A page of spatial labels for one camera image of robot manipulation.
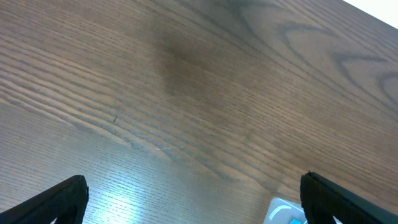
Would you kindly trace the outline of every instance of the wooden table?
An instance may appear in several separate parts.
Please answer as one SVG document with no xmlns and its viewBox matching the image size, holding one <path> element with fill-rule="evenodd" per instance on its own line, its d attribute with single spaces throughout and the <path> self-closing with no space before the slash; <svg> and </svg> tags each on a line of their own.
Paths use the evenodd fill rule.
<svg viewBox="0 0 398 224">
<path fill-rule="evenodd" d="M 343 1 L 0 0 L 0 212 L 262 223 L 318 172 L 398 213 L 398 30 Z"/>
</svg>

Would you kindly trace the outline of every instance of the small object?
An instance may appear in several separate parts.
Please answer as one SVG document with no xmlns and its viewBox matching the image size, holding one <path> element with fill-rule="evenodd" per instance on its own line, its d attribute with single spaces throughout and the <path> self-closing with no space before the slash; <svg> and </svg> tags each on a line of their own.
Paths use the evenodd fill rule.
<svg viewBox="0 0 398 224">
<path fill-rule="evenodd" d="M 88 203 L 88 187 L 82 175 L 60 184 L 0 213 L 1 224 L 81 224 Z"/>
<path fill-rule="evenodd" d="M 293 220 L 290 224 L 303 224 L 303 223 L 297 220 Z"/>
<path fill-rule="evenodd" d="M 398 217 L 314 172 L 302 176 L 302 204 L 274 198 L 264 224 L 390 224 Z"/>
</svg>

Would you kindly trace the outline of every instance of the table surface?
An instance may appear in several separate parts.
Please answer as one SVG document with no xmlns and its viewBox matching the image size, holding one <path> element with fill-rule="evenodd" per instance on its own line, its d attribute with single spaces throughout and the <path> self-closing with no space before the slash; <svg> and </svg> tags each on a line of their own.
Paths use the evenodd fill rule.
<svg viewBox="0 0 398 224">
<path fill-rule="evenodd" d="M 262 223 L 318 172 L 398 213 L 398 30 L 343 1 L 0 1 L 0 212 Z"/>
</svg>

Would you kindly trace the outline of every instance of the white wall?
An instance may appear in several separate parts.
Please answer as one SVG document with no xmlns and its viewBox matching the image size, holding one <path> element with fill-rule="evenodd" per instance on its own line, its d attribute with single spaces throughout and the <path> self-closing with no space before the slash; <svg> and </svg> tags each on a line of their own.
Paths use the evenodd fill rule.
<svg viewBox="0 0 398 224">
<path fill-rule="evenodd" d="M 398 0 L 345 0 L 398 29 Z"/>
</svg>

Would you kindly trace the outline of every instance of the wood grain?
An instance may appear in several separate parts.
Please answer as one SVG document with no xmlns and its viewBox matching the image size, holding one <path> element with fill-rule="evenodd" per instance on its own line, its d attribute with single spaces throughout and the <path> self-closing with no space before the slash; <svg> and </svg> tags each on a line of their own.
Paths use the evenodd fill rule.
<svg viewBox="0 0 398 224">
<path fill-rule="evenodd" d="M 79 173 L 87 223 L 261 223 L 311 170 L 398 213 L 398 30 L 354 7 L 0 11 L 1 210 Z"/>
</svg>

